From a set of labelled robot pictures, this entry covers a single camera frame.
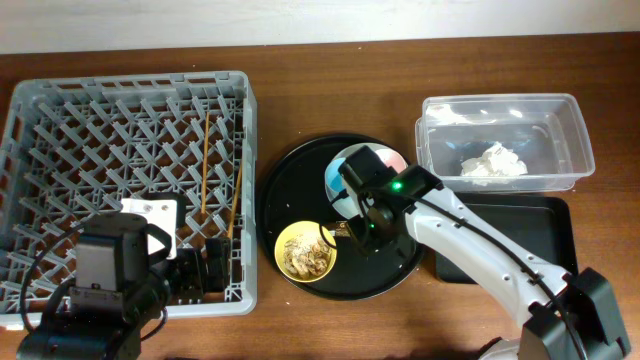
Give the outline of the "blue plastic cup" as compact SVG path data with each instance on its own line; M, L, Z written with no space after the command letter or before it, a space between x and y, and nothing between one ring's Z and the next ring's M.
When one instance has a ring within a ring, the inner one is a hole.
M330 201L336 198L343 190L345 185L339 173L340 166L344 163L343 157L332 160L325 169L325 191Z

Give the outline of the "yellow bowl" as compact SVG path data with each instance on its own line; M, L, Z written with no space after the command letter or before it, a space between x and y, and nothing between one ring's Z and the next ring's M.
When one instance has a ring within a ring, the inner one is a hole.
M308 280L299 279L291 274L289 274L283 266L283 248L284 244L287 240L290 240L298 235L303 235L306 237L314 237L321 238L329 247L332 248L331 260L329 262L329 267L327 272L320 277L312 277ZM278 269L290 280L301 282L301 283L311 283L316 282L322 278L324 278L334 267L337 261L337 244L334 237L330 234L329 230L325 227L321 226L317 222L312 221L299 221L288 225L277 237L276 243L274 245L274 259L276 261L276 265Z

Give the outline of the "gold snack wrapper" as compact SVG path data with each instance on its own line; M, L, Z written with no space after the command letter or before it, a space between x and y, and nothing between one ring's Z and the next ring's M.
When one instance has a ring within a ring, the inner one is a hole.
M350 238L351 232L346 221L337 221L328 225L330 234L334 238Z

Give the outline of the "white tissue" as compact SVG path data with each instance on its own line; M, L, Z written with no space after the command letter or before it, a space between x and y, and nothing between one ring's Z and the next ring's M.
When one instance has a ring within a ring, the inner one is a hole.
M474 185L506 184L511 177L526 175L527 165L511 149L495 142L480 157L461 163L461 176L471 177Z

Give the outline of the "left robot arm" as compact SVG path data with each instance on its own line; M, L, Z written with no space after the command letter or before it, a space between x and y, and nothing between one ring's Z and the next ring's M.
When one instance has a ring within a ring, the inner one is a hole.
M229 284L225 237L171 258L169 233L130 213L94 216L62 236L72 235L76 274L53 292L38 326L24 325L19 359L135 359L143 327L167 322L171 302L198 302Z

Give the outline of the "pink plastic cup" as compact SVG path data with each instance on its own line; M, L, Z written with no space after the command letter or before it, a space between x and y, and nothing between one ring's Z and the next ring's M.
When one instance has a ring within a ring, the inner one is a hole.
M407 168L404 157L395 150L384 148L376 150L375 153L386 167L391 167L397 173L401 173Z

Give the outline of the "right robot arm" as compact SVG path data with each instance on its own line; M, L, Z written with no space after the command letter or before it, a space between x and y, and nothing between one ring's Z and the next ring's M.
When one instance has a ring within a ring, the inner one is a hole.
M364 252L399 236L425 245L487 291L521 329L499 339L484 359L623 359L631 343L609 281L577 275L515 243L470 210L419 165L402 172L363 145L339 167L364 225L352 235Z

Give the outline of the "food scraps pile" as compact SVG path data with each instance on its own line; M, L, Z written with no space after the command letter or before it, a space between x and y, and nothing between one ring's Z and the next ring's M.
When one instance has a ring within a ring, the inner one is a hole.
M289 274L308 280L327 272L331 254L332 248L321 238L298 235L284 244L283 266Z

